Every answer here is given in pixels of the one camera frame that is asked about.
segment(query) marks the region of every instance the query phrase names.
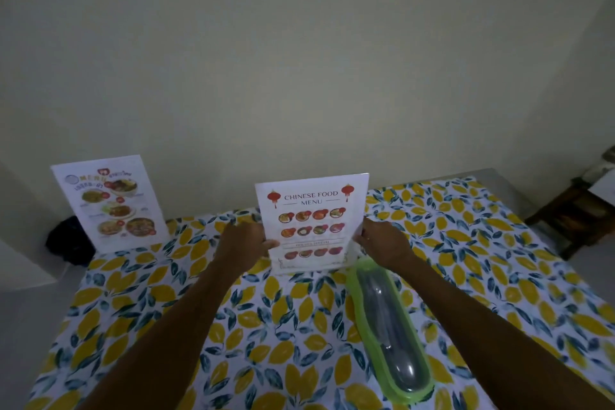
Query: person's left hand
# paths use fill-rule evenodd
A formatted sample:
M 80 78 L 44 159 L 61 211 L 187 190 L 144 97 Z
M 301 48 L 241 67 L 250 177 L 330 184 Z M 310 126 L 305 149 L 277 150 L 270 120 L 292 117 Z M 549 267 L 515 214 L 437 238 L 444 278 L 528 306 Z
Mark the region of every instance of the person's left hand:
M 267 256 L 267 250 L 279 245 L 277 240 L 265 240 L 263 224 L 227 224 L 220 237 L 214 261 L 225 270 L 230 270 L 237 278 L 260 258 Z

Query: plastic case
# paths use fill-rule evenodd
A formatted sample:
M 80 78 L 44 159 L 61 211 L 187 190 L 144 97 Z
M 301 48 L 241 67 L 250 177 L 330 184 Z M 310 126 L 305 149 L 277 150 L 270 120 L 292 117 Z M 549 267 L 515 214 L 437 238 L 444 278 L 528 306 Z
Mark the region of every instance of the plastic case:
M 433 390 L 434 381 L 389 273 L 371 258 L 360 258 L 350 269 L 346 286 L 382 392 L 393 403 L 419 402 Z

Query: yellow lemon pattern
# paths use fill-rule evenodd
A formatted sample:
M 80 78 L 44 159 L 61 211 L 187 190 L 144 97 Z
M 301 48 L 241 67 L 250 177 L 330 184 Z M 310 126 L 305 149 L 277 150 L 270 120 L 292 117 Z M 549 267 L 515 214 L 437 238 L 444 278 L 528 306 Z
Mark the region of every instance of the yellow lemon pattern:
M 575 373 L 599 387 L 612 382 L 613 308 L 478 181 L 370 190 L 365 213 L 402 231 L 418 257 Z M 173 219 L 168 243 L 96 255 L 27 408 L 76 406 L 198 280 L 227 224 L 250 221 L 260 221 L 254 209 Z M 259 260 L 223 298 L 178 408 L 323 410 L 336 401 L 358 410 L 402 408 L 383 400 L 346 276 L 345 270 L 274 276 L 271 261 Z M 491 408 L 437 318 L 411 286 L 393 280 L 434 377 L 434 392 L 419 407 Z

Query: black bag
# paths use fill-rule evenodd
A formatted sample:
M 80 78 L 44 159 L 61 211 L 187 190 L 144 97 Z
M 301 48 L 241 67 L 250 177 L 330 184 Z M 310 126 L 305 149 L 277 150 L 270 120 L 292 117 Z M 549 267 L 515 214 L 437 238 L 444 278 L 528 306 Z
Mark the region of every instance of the black bag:
M 63 220 L 49 232 L 45 246 L 75 266 L 87 266 L 96 252 L 77 216 Z

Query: thai menu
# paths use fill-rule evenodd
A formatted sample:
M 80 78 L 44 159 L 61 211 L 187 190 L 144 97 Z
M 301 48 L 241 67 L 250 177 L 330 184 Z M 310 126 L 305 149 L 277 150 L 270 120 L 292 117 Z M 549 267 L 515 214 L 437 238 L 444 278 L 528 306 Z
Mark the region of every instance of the thai menu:
M 256 184 L 274 274 L 349 266 L 358 251 L 369 174 Z
M 51 170 L 99 252 L 169 240 L 141 156 L 60 164 Z

